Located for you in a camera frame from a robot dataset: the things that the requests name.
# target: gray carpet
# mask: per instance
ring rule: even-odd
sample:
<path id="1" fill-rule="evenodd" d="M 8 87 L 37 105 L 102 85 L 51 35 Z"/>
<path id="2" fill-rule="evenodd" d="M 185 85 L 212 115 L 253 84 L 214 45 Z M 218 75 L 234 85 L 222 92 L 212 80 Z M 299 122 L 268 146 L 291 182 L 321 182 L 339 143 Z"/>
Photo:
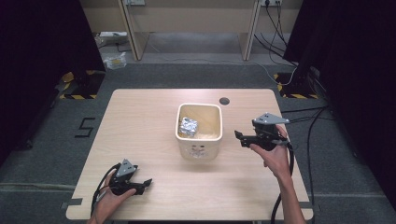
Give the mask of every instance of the gray carpet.
<path id="1" fill-rule="evenodd" d="M 292 71 L 287 66 L 267 69 L 270 75 Z M 62 203 L 72 196 L 111 93 L 116 89 L 172 88 L 271 89 L 281 111 L 327 104 L 322 99 L 280 97 L 276 84 L 258 65 L 128 64 L 123 69 L 109 70 L 96 99 L 57 99 L 35 134 L 34 147 L 13 151 L 0 168 L 0 223 L 83 223 L 67 220 Z M 283 113 L 283 117 L 296 120 L 316 112 Z M 78 129 L 83 118 L 95 118 L 86 121 L 87 126 L 93 127 L 92 134 L 89 138 L 75 138 L 86 133 Z M 309 195 L 306 147 L 311 122 L 312 119 L 287 125 Z M 395 211 L 340 130 L 330 109 L 320 115 L 312 129 L 315 222 L 396 223 Z"/>

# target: hazard tape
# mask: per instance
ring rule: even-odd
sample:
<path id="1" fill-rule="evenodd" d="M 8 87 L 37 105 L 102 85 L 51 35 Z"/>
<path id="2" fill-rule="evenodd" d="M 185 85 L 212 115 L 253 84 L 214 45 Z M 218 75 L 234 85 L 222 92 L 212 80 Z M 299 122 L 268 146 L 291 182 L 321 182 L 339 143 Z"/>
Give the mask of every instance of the hazard tape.
<path id="1" fill-rule="evenodd" d="M 275 81 L 277 83 L 281 83 L 279 80 L 279 75 L 274 75 Z M 288 86 L 277 85 L 277 89 L 279 90 L 279 94 L 284 98 L 296 98 L 296 99 L 318 99 L 316 94 L 311 93 L 291 93 L 290 90 L 285 90 Z"/>
<path id="2" fill-rule="evenodd" d="M 70 99 L 70 100 L 91 100 L 95 99 L 96 95 L 72 95 L 72 94 L 62 94 L 60 99 Z"/>

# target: wooden table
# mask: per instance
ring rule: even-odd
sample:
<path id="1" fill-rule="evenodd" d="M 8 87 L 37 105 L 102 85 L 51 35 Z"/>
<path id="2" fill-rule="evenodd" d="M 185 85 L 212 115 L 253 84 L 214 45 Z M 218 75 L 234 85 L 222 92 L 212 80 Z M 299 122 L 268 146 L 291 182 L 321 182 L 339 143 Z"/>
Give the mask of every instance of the wooden table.
<path id="1" fill-rule="evenodd" d="M 228 105 L 219 103 L 227 97 Z M 175 137 L 178 107 L 183 103 L 219 105 L 223 138 L 219 155 L 205 164 L 183 159 Z M 270 219 L 279 187 L 262 158 L 241 147 L 234 130 L 253 135 L 251 120 L 269 112 L 280 116 L 270 90 L 117 90 L 82 170 L 69 205 L 70 219 L 88 219 L 92 195 L 105 172 L 128 159 L 139 170 L 133 182 L 153 178 L 141 196 L 128 199 L 115 220 L 266 220 Z M 309 202 L 295 165 L 294 186 L 300 202 Z M 303 209 L 306 219 L 312 209 Z M 283 219 L 279 206 L 277 219 Z"/>

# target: power strip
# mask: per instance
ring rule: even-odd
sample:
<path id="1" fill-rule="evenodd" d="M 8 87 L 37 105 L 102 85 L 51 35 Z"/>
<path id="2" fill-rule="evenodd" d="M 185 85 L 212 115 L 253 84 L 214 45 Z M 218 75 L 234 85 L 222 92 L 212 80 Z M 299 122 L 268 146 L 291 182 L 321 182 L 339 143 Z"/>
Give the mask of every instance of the power strip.
<path id="1" fill-rule="evenodd" d="M 282 0 L 268 0 L 270 4 L 268 7 L 282 6 Z M 262 7 L 265 7 L 265 0 L 262 0 Z"/>
<path id="2" fill-rule="evenodd" d="M 145 6 L 145 0 L 125 0 L 126 6 Z"/>

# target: white container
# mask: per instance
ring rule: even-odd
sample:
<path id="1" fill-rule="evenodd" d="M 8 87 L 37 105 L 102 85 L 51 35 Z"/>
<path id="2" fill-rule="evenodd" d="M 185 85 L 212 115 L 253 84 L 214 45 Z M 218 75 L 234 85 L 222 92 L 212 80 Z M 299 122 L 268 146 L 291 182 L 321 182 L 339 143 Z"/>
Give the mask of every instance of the white container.
<path id="1" fill-rule="evenodd" d="M 194 136 L 181 133 L 183 118 L 198 122 Z M 222 138 L 222 116 L 218 105 L 182 104 L 177 111 L 176 138 L 181 156 L 191 161 L 211 161 L 219 154 Z"/>

